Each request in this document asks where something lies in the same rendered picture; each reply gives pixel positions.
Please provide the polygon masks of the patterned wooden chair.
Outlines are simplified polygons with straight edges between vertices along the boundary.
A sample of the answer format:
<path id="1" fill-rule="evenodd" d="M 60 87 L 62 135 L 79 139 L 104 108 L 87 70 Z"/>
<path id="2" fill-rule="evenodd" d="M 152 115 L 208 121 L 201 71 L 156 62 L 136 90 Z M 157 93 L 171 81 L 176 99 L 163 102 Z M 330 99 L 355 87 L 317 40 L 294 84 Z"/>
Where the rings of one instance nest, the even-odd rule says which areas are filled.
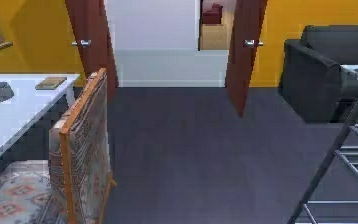
<path id="1" fill-rule="evenodd" d="M 102 68 L 50 129 L 48 158 L 15 161 L 0 174 L 0 224 L 102 224 L 115 186 Z"/>

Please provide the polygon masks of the grey metal rack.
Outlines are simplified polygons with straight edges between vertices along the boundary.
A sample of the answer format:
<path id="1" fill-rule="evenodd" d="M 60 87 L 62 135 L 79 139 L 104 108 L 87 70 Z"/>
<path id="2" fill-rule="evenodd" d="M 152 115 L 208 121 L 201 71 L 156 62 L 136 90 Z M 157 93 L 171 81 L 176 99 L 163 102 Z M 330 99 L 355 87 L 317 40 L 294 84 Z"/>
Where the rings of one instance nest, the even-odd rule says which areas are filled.
<path id="1" fill-rule="evenodd" d="M 358 204 L 358 200 L 311 200 L 311 196 L 316 191 L 335 157 L 339 157 L 358 178 L 358 145 L 345 145 L 345 141 L 351 132 L 358 136 L 358 100 L 332 146 L 327 151 L 323 161 L 320 163 L 303 196 L 295 206 L 287 224 L 296 224 L 302 212 L 306 213 L 311 224 L 319 224 L 309 208 L 311 204 Z"/>

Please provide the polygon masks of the red-brown room door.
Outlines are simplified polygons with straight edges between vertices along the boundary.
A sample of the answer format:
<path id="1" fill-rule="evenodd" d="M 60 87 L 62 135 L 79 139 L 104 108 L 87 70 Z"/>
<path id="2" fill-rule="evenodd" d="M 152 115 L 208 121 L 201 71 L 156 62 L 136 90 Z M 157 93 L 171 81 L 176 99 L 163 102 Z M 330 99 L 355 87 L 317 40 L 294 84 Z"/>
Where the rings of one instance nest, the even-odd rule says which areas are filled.
<path id="1" fill-rule="evenodd" d="M 83 65 L 83 78 L 104 68 L 107 72 L 107 99 L 119 85 L 104 0 L 65 0 L 75 36 L 73 41 L 91 40 L 91 46 L 75 46 Z"/>
<path id="2" fill-rule="evenodd" d="M 244 40 L 260 41 L 267 1 L 236 0 L 225 86 L 239 117 L 244 114 L 258 48 L 246 47 Z"/>

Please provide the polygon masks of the dark grey sofa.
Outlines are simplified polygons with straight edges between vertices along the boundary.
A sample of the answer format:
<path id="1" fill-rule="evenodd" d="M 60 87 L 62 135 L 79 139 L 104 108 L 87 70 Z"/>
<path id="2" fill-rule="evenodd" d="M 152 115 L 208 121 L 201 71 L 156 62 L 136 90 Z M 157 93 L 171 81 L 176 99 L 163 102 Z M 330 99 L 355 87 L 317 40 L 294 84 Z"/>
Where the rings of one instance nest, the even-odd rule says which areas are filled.
<path id="1" fill-rule="evenodd" d="M 307 123 L 344 121 L 358 98 L 358 25 L 308 25 L 284 43 L 278 92 Z"/>

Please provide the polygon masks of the white table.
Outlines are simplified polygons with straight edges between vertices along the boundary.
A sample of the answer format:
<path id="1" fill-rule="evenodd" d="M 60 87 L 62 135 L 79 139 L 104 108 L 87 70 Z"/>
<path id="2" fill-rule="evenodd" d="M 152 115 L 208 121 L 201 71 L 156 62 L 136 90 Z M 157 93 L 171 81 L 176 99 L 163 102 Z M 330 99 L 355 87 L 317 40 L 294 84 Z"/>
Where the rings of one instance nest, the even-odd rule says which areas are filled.
<path id="1" fill-rule="evenodd" d="M 47 77 L 66 77 L 55 90 L 36 90 L 35 86 Z M 0 103 L 0 156 L 9 149 L 57 101 L 66 96 L 68 105 L 74 99 L 73 84 L 79 74 L 0 74 L 14 96 Z"/>

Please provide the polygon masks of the olive flat book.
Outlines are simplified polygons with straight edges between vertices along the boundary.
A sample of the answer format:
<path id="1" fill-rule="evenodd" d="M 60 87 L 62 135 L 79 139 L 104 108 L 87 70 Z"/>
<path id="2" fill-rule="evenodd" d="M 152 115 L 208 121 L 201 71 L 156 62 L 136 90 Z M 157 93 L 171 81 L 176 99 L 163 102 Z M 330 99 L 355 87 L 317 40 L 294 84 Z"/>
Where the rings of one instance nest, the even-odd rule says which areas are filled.
<path id="1" fill-rule="evenodd" d="M 67 80 L 66 77 L 47 77 L 35 86 L 36 90 L 55 90 Z"/>

